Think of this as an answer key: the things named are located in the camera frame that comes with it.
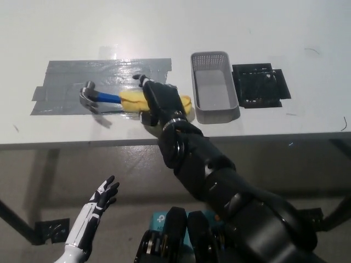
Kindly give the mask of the right robot hand black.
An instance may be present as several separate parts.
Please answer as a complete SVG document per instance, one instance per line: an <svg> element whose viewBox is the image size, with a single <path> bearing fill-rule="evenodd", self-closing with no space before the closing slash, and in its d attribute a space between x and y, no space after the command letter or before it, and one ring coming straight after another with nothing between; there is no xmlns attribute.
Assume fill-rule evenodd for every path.
<svg viewBox="0 0 351 263"><path fill-rule="evenodd" d="M146 75L134 75L139 81L148 105L147 110L139 114L143 125L154 127L158 124L165 127L177 121L186 121L185 108L176 87L156 82Z"/></svg>

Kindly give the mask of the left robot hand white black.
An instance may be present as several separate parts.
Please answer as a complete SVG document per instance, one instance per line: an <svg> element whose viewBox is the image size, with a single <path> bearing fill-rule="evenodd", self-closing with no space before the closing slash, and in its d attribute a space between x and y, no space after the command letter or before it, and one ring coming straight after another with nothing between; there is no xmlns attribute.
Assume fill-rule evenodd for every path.
<svg viewBox="0 0 351 263"><path fill-rule="evenodd" d="M120 183L112 184L114 179L114 176L106 179L83 206L69 233L66 245L72 245L84 252L92 249L93 239L103 213L116 202Z"/></svg>

